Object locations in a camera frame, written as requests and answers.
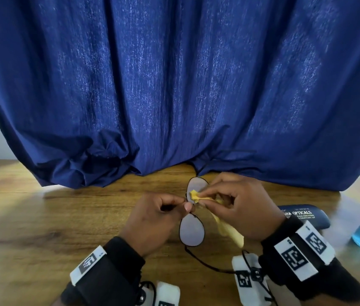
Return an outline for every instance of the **curtain fold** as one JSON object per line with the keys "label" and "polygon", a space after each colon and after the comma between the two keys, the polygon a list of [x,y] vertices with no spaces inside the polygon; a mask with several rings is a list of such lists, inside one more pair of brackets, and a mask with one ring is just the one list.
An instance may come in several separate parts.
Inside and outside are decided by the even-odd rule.
{"label": "curtain fold", "polygon": [[0,0],[0,128],[43,186],[189,162],[344,190],[360,0]]}

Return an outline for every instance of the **table surface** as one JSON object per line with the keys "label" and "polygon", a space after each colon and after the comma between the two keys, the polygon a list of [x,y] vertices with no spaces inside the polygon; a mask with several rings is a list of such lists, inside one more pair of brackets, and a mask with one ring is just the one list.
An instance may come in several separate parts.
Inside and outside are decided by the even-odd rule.
{"label": "table surface", "polygon": [[[20,163],[0,160],[0,305],[49,305],[68,282],[70,271],[118,233],[144,191],[183,196],[193,176],[194,169],[182,164],[146,177],[126,175],[105,188],[41,188]],[[205,176],[208,181],[214,177]],[[350,241],[360,225],[360,178],[344,194],[264,186],[277,205],[313,204],[324,210],[332,223],[324,236],[360,281],[360,248]],[[240,250],[218,234],[207,210],[196,213],[206,237],[194,254],[218,268],[231,268]],[[248,251],[261,253],[258,243],[245,244]],[[147,259],[143,279],[179,286],[180,305],[241,305],[234,276],[209,270],[190,257],[178,229]]]}

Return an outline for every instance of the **glasses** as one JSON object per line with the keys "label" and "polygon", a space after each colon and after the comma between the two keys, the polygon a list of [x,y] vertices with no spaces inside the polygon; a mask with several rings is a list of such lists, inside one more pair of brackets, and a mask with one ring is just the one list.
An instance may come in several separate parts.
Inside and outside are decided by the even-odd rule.
{"label": "glasses", "polygon": [[[192,202],[193,204],[196,204],[191,199],[190,192],[193,190],[195,190],[197,192],[201,192],[207,186],[208,186],[208,182],[205,179],[200,178],[200,177],[191,178],[187,185],[187,193],[185,195],[185,199],[189,202]],[[238,272],[240,272],[240,271],[234,271],[234,270],[213,267],[213,266],[203,262],[202,260],[200,260],[198,257],[196,257],[191,252],[191,250],[188,247],[197,247],[197,246],[201,245],[203,243],[204,237],[205,237],[204,225],[196,215],[190,213],[182,219],[182,221],[180,222],[179,237],[180,237],[180,241],[184,245],[185,252],[187,252],[189,255],[191,255],[194,259],[196,259],[198,262],[200,262],[205,267],[207,267],[213,271],[219,272],[219,273],[238,275]],[[250,264],[246,258],[246,254],[249,254],[249,252],[247,252],[246,250],[242,250],[242,257],[244,258],[245,264],[247,265],[247,267],[249,269],[248,274],[251,276],[251,278],[253,280],[255,279],[255,281],[258,281],[260,283],[261,287],[264,288],[266,293],[268,293],[269,296],[271,296],[272,300],[275,301],[275,303],[276,303],[276,300],[273,297],[270,290],[263,284],[265,275],[259,274],[260,272],[259,272],[258,268],[252,268],[250,266]]]}

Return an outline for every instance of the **black sleeve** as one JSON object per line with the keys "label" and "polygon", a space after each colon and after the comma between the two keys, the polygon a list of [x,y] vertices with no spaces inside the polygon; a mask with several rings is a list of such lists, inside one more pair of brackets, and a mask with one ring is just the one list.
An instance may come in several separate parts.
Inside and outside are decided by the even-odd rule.
{"label": "black sleeve", "polygon": [[144,259],[120,237],[111,239],[104,249],[106,256],[88,271],[76,287],[68,283],[61,294],[63,304],[135,305]]}

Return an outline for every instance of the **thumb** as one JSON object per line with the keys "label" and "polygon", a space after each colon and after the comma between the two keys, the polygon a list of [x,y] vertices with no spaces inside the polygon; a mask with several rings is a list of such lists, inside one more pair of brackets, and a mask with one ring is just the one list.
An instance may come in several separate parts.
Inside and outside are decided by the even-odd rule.
{"label": "thumb", "polygon": [[215,201],[211,200],[200,200],[202,205],[205,205],[209,211],[211,211],[218,218],[224,220],[225,222],[232,222],[232,210],[227,208]]}
{"label": "thumb", "polygon": [[183,219],[185,216],[187,216],[192,208],[193,208],[193,204],[191,202],[185,202],[184,204],[177,205],[168,214],[173,219],[173,221],[177,222]]}

